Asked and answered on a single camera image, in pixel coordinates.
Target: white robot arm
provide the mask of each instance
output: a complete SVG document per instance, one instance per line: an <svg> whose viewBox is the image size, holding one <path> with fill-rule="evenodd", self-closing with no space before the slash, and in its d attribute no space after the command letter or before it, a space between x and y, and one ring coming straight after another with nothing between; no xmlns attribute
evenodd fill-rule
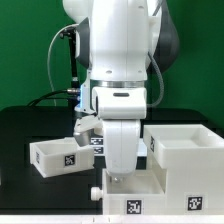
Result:
<svg viewBox="0 0 224 224"><path fill-rule="evenodd" d="M136 168L140 119L147 111L148 52L154 54L161 29L162 10L153 15L158 4L157 0L63 0L76 22L89 19L91 107L102 127L107 172L116 179ZM86 131L82 126L87 122L91 119L79 121L75 131Z"/></svg>

